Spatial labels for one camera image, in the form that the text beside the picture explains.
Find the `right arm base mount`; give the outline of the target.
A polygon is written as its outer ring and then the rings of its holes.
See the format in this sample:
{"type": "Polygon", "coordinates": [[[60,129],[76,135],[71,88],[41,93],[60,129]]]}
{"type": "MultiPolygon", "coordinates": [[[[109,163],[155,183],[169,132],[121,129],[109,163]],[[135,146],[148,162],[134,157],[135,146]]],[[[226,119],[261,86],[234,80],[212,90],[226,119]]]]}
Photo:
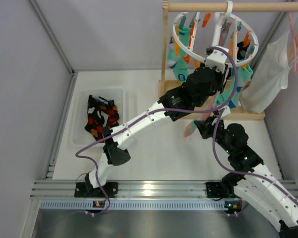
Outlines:
{"type": "Polygon", "coordinates": [[[220,182],[207,182],[206,193],[208,198],[215,200],[221,200],[226,196],[226,191],[223,189],[220,182]]]}

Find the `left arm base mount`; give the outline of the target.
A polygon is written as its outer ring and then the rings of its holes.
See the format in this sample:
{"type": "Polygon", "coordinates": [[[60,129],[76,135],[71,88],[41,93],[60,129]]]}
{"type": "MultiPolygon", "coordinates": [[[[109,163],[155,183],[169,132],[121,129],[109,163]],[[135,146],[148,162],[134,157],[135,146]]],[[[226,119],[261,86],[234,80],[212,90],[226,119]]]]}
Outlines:
{"type": "MultiPolygon", "coordinates": [[[[118,193],[118,183],[117,182],[107,182],[103,186],[109,198],[114,198],[118,193]]],[[[88,191],[86,183],[78,182],[75,186],[74,197],[76,198],[105,198],[104,192],[100,188],[93,188],[88,191]]]]}

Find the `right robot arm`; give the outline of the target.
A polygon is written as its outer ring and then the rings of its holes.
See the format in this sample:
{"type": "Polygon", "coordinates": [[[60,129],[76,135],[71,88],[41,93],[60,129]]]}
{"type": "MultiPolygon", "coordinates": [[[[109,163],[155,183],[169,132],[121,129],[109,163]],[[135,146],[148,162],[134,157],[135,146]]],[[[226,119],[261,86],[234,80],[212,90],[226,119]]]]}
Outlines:
{"type": "Polygon", "coordinates": [[[245,200],[276,229],[281,238],[298,238],[298,200],[286,190],[248,145],[248,134],[238,123],[224,125],[215,116],[195,125],[203,139],[212,139],[228,154],[231,169],[220,182],[228,195],[245,200]]]}

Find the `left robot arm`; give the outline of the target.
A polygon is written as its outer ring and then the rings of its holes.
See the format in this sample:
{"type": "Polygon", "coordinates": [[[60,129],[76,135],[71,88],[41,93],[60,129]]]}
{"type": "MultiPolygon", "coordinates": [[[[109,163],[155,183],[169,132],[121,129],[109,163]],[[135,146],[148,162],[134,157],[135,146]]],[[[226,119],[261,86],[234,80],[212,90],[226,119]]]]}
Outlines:
{"type": "Polygon", "coordinates": [[[87,192],[92,193],[104,186],[112,167],[121,166],[130,160],[127,148],[140,136],[191,114],[210,96],[222,92],[226,71],[227,66],[220,71],[216,66],[201,64],[181,86],[168,90],[144,113],[118,128],[105,127],[103,136],[106,140],[101,159],[84,178],[87,192]]]}

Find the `argyle red orange sock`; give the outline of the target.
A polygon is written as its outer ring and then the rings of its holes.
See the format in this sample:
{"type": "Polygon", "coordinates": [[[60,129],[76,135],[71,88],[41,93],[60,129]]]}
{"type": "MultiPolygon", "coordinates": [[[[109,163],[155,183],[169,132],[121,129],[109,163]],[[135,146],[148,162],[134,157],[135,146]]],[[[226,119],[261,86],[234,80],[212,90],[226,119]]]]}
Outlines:
{"type": "Polygon", "coordinates": [[[94,137],[95,140],[102,139],[103,138],[103,134],[102,134],[103,128],[105,128],[105,127],[113,128],[113,127],[119,125],[118,120],[120,119],[120,116],[119,116],[118,108],[116,105],[114,106],[114,110],[115,110],[115,115],[113,115],[113,116],[108,117],[107,114],[102,113],[102,115],[105,118],[104,125],[99,125],[99,124],[96,124],[95,122],[93,122],[92,125],[90,125],[87,121],[87,124],[84,127],[84,129],[87,132],[89,132],[94,137]]]}

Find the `pink sock front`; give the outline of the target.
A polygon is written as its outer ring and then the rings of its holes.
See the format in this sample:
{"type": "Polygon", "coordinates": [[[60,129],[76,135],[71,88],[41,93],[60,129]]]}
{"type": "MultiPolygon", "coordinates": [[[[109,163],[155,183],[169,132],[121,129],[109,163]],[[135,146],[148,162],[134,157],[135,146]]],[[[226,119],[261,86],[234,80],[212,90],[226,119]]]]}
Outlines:
{"type": "Polygon", "coordinates": [[[205,121],[212,114],[213,113],[200,114],[198,118],[194,119],[186,126],[186,128],[184,129],[184,132],[183,132],[183,136],[184,137],[191,136],[197,129],[197,126],[195,125],[195,121],[205,121]]]}

